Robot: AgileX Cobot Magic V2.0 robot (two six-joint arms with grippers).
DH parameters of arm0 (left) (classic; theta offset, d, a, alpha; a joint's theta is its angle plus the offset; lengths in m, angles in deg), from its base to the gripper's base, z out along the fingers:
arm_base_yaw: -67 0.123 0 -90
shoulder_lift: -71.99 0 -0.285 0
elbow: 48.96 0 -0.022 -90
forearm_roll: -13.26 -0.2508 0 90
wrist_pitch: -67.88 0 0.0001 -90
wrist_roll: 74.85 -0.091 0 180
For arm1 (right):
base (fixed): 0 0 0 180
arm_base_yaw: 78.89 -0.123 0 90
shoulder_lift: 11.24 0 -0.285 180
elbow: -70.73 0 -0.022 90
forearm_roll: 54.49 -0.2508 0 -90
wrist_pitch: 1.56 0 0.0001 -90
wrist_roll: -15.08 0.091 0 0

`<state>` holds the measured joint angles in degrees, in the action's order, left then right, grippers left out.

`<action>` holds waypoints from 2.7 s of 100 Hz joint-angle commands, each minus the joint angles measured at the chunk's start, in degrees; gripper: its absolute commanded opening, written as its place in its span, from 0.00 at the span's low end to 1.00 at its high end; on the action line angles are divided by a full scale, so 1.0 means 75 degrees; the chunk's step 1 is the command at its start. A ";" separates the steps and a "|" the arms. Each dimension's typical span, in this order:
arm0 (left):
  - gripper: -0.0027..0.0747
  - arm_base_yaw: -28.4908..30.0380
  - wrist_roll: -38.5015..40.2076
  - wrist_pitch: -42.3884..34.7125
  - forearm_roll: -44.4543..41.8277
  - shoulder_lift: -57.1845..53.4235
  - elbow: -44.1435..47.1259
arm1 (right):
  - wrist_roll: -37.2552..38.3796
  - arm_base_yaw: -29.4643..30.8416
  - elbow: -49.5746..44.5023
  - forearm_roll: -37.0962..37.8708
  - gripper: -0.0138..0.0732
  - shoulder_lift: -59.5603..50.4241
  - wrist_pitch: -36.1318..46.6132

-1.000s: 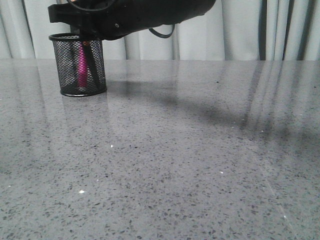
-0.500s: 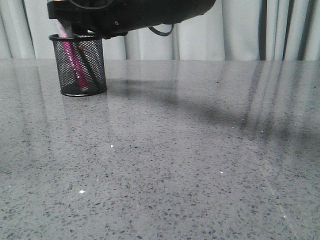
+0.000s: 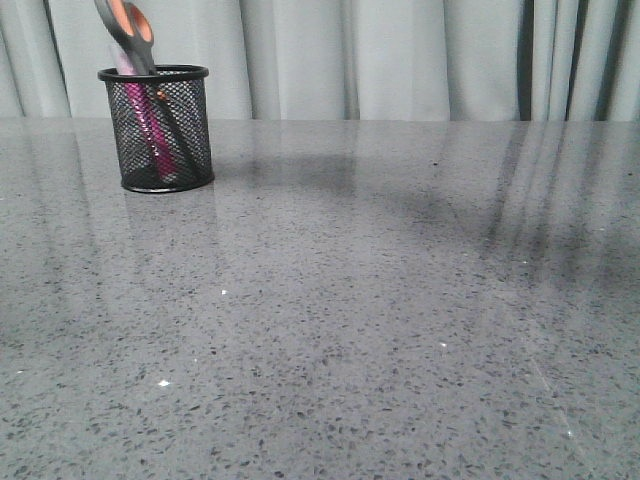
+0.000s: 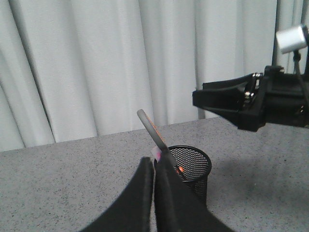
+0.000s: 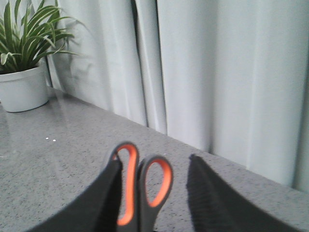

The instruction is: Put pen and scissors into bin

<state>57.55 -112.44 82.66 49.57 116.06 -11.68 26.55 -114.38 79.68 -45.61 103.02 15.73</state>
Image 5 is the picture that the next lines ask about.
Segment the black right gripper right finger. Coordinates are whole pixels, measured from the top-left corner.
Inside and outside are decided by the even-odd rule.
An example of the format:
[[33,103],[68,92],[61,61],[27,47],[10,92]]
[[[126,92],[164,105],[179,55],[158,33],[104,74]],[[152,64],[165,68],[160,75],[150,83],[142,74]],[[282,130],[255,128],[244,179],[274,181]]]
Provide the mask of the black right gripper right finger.
[[302,232],[304,195],[243,168],[192,154],[186,188],[196,232]]

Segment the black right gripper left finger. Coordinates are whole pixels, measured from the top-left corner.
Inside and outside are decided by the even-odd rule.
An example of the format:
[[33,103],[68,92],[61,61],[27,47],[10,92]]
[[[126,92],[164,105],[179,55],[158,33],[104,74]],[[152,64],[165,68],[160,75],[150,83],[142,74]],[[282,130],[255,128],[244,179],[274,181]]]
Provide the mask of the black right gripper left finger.
[[115,232],[122,193],[122,163],[111,161],[73,202],[30,232]]

